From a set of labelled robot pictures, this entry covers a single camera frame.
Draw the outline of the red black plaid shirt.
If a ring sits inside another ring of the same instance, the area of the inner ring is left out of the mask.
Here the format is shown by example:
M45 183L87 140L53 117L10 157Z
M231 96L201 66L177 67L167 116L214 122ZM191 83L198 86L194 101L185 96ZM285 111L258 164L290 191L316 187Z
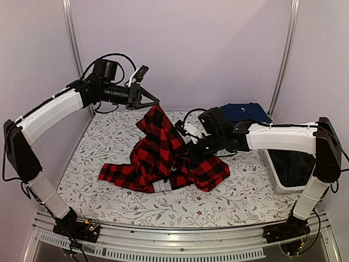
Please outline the red black plaid shirt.
M209 192L230 176L229 166L216 156L195 164L183 154L185 142L163 109L151 107L137 128L145 134L130 153L129 164L102 166L98 179L137 192L157 193L191 184Z

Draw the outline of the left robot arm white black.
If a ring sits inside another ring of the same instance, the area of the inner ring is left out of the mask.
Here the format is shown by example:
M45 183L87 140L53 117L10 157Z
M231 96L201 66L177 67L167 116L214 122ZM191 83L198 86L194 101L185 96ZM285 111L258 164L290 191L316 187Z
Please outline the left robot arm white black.
M44 176L43 168L32 150L32 145L49 129L69 115L92 104L108 102L124 105L127 110L137 110L159 104L140 83L148 67L134 68L126 86L115 82L118 62L110 60L112 54L94 60L82 76L68 84L59 93L46 99L17 120L7 120L3 125L3 161L15 170L16 180L27 187L38 203L58 220L60 228L70 237L81 232L76 212L59 196L51 182Z

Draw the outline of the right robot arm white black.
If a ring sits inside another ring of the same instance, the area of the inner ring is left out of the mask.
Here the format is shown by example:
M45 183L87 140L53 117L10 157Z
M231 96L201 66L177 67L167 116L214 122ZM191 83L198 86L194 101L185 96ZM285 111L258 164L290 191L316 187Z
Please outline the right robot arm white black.
M191 137L185 151L194 162L200 162L221 150L282 150L307 153L315 157L312 174L294 205L292 218L282 225L282 233L287 238L293 238L302 231L302 221L309 218L330 185L341 175L344 151L330 120L326 117L304 124L245 120L233 126L222 111L215 107L203 110L198 120L205 134L190 123L180 124L183 134Z

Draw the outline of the white plastic laundry basket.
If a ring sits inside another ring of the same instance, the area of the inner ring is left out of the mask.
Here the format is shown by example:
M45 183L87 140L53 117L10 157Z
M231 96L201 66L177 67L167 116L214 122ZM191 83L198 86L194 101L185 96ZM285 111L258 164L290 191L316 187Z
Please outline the white plastic laundry basket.
M272 183L272 187L274 190L274 194L276 195L284 195L284 194L299 194L303 191L306 185L299 186L299 187L284 187L281 185L278 176L276 174L276 171L274 169L274 166L272 164L271 158L269 156L269 153L267 150L261 150L260 156L263 159L266 168L267 168L267 174L269 176L269 180Z

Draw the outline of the folded navy blue shirt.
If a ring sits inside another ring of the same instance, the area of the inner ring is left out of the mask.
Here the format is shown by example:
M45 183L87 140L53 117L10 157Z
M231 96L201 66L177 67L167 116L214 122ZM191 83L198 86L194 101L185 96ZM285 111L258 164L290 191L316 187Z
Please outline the folded navy blue shirt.
M226 104L220 107L223 115L236 126L245 120L256 120L262 123L271 123L271 119L259 103Z

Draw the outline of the floral patterned table cloth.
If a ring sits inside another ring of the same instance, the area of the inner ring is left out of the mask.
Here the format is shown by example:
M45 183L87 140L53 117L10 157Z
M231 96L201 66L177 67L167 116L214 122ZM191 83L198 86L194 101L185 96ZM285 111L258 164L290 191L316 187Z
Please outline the floral patterned table cloth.
M99 180L103 164L130 161L132 148L143 138L136 127L143 115L120 111L92 119L57 188L79 216L166 228L229 227L287 218L298 195L275 193L260 151L233 157L219 152L230 176L208 193L190 185L146 194Z

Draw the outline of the dark green plaid garment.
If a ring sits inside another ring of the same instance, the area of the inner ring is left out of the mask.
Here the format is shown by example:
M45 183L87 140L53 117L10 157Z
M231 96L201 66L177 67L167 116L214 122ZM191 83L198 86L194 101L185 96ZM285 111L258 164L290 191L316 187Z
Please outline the dark green plaid garment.
M282 186L306 185L316 163L313 155L297 151L267 151Z

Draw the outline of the aluminium front rail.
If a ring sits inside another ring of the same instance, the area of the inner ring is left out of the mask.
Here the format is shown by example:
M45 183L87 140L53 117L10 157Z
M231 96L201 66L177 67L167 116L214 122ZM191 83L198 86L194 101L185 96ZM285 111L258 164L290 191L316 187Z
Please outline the aluminium front rail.
M263 225L228 228L151 228L103 223L95 243L70 247L53 233L53 219L39 211L34 219L24 261L344 261L324 212L309 218L305 252L283 252L269 243Z

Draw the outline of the left aluminium frame post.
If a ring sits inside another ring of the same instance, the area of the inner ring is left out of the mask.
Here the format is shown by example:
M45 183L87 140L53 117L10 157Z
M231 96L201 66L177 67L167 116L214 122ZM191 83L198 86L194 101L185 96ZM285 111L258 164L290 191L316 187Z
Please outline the left aluminium frame post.
M82 76L82 73L83 73L83 68L82 68L82 63L81 63L79 47L77 44L74 19L73 19L73 12L72 12L72 8L71 8L71 1L70 0L62 0L62 6L63 6L65 25L67 28L68 40L69 40L69 44L70 44L70 48L71 48L74 66L76 69L77 76L78 76L78 78L80 78Z

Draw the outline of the aluminium frame post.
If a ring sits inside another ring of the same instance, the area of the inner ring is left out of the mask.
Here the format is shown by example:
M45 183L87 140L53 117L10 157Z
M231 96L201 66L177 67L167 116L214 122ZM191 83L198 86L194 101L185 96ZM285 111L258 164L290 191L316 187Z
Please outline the aluminium frame post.
M287 27L287 32L286 32L286 40L285 40L284 50L282 53L280 68L279 68L278 75L276 78L274 92L273 92L272 99L270 101L270 105L269 105L269 109L268 109L268 115L271 118L273 118L273 116L276 112L276 107L277 107L277 104L278 104L278 101L279 101L279 98L281 95L282 86L283 86L284 79L285 79L286 72L287 72L288 62L289 62L290 57L291 57L293 40L294 40L294 36L296 33L296 28L297 28L299 5L300 5L300 0L292 0L291 1L290 17L288 20L288 27Z
M71 48L74 66L76 69L77 76L78 76L78 78L80 78L82 76L82 73L83 73L83 68L82 68L82 63L81 63L79 47L77 44L74 19L73 19L73 12L72 12L72 8L71 8L71 1L70 0L62 0L62 6L63 6L65 25L67 28L68 40L69 40L69 44L70 44L70 48Z

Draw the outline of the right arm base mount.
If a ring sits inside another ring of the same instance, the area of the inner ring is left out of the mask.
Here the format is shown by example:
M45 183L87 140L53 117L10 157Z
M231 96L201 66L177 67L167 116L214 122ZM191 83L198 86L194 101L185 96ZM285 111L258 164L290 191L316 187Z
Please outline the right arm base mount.
M299 255L310 239L308 220L301 220L289 215L285 222L267 225L262 237L267 243L279 243L283 254L292 257Z

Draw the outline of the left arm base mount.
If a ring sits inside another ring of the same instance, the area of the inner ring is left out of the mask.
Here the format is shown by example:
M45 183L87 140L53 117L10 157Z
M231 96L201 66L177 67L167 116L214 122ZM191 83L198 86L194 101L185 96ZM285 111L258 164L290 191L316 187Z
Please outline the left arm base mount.
M55 226L53 232L71 239L96 243L100 234L100 223L93 219L80 221L76 212L70 207L63 218L53 215Z

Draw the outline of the right aluminium frame post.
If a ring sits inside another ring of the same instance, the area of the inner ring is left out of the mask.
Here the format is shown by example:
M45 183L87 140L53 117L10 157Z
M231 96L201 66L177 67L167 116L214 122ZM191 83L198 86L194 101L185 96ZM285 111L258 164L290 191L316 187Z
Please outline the right aluminium frame post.
M286 72L287 72L288 62L289 62L290 57L291 57L293 40L294 40L294 36L296 33L296 28L297 28L299 5L300 5L300 0L292 0L291 1L290 17L288 20L288 27L287 27L287 32L286 32L286 40L285 40L284 50L282 53L280 68L279 68L278 75L276 78L274 92L273 92L272 99L270 101L270 105L269 105L269 109L268 109L268 115L271 118L273 118L273 116L276 112L276 107L277 107L277 104L278 104L278 101L279 101L279 98L281 95L282 86L283 86L284 79L285 79Z

